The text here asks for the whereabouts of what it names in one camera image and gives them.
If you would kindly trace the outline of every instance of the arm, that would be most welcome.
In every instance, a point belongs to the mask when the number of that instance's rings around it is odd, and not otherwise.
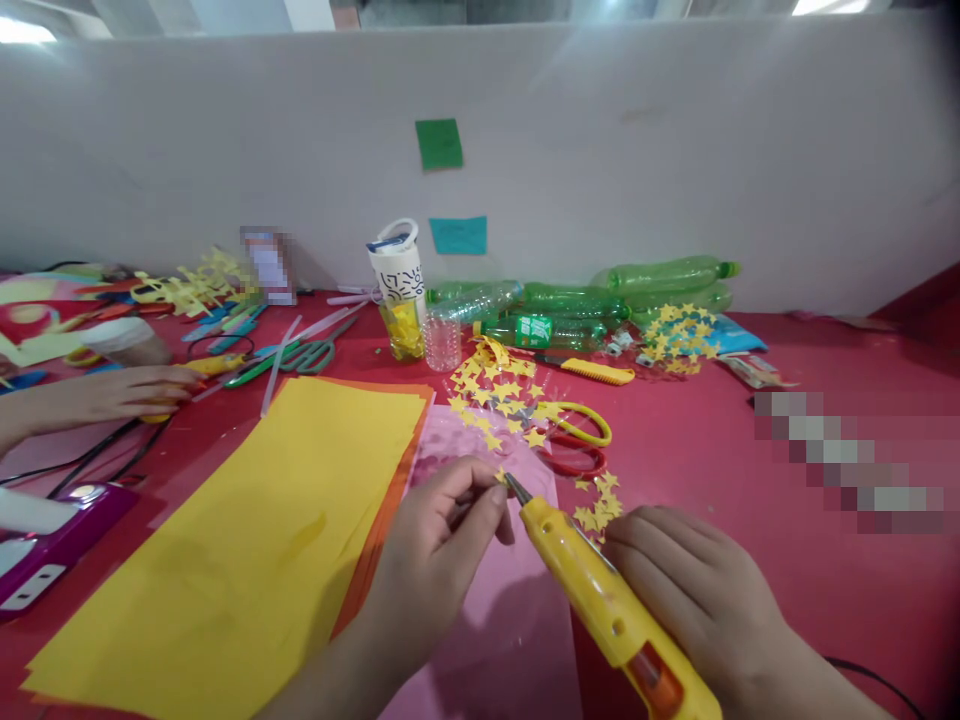
[[[713,526],[642,507],[610,524],[604,554],[677,639],[724,718],[890,720],[787,625],[753,558]]]
[[[375,720],[450,629],[494,535],[513,543],[506,504],[474,457],[407,493],[359,615],[256,720]]]
[[[0,458],[33,435],[156,413],[150,403],[186,400],[190,393],[183,386],[195,385],[202,377],[188,368],[128,368],[2,395]]]

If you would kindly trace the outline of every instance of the blue sticky note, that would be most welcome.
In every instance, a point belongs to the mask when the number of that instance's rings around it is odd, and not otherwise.
[[[430,218],[433,244],[440,255],[486,255],[487,216]]]

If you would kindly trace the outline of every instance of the green plastic bottle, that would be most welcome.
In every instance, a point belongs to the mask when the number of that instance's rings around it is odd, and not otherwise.
[[[427,290],[426,300],[428,303],[438,303],[450,298],[460,297],[464,293],[475,290],[481,285],[487,285],[491,281],[478,282],[476,280],[448,280],[442,282],[434,288]],[[517,282],[516,280],[506,280],[505,282]]]
[[[721,282],[715,282],[701,290],[693,292],[656,292],[631,295],[626,299],[630,306],[630,322],[644,326],[660,316],[660,308],[664,305],[690,304],[704,308],[712,313],[720,313],[729,309],[733,304],[733,294],[730,288]]]
[[[603,323],[575,318],[511,315],[497,321],[476,322],[474,335],[486,335],[510,347],[565,348],[595,352],[603,347]]]
[[[519,312],[565,318],[611,320],[617,325],[630,317],[630,308],[606,288],[589,285],[527,283]]]
[[[605,287],[617,297],[629,297],[638,293],[700,290],[739,274],[740,263],[693,255],[651,265],[617,265],[599,273],[591,284]]]

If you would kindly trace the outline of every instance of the yellow paper sheet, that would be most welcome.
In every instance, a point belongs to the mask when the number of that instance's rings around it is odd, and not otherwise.
[[[249,718],[327,643],[423,403],[288,381],[23,687],[160,720]]]

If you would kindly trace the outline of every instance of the clear plastic bottle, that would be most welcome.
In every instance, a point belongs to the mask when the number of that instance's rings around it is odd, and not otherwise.
[[[630,317],[630,308],[606,288],[527,283],[520,312],[567,318],[611,319],[619,325]]]
[[[475,322],[473,334],[486,335],[511,347],[595,352],[603,347],[607,329],[603,323],[589,319],[511,315],[496,321]]]
[[[516,280],[504,280],[503,282],[515,283]],[[436,287],[427,290],[427,303],[440,303],[444,300],[460,297],[461,295],[476,290],[481,285],[487,285],[488,282],[477,282],[476,280],[447,280]]]
[[[660,315],[660,308],[664,305],[690,304],[704,308],[712,313],[721,313],[733,304],[733,294],[730,288],[721,282],[693,292],[659,292],[631,295],[626,300],[630,306],[630,321],[638,326],[644,326]]]
[[[497,315],[520,299],[520,283],[485,283],[427,309],[421,330],[427,365],[435,372],[453,372],[463,359],[461,325]]]
[[[637,293],[700,290],[739,274],[740,263],[693,255],[651,265],[617,265],[599,273],[591,284],[605,287],[618,297],[628,297]]]

